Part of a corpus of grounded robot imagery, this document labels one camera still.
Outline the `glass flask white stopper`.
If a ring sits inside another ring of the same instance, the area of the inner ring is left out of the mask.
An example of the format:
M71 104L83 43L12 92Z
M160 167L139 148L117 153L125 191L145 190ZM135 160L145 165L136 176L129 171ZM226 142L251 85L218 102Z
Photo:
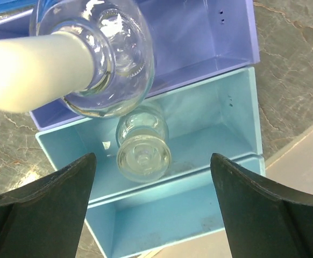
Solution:
M0 110L60 99L83 116L119 117L153 84L152 38L135 1L39 1L29 29L0 40Z

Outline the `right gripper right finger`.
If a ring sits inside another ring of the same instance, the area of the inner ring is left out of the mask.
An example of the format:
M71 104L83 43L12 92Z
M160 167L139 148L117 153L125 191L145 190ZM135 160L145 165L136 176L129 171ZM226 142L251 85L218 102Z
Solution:
M210 170L233 257L313 257L313 195L221 154Z

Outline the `small glass bottle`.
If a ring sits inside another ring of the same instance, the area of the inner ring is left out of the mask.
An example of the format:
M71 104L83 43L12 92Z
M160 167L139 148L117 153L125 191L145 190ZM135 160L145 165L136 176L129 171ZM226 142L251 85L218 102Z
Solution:
M116 127L117 165L127 179L148 183L164 176L172 160L168 125L156 102L140 104Z

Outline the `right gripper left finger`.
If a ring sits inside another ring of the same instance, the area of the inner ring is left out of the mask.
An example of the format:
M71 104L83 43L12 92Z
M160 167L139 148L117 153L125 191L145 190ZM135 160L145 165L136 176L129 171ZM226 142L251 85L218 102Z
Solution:
M88 153L0 194L0 257L75 257L96 165Z

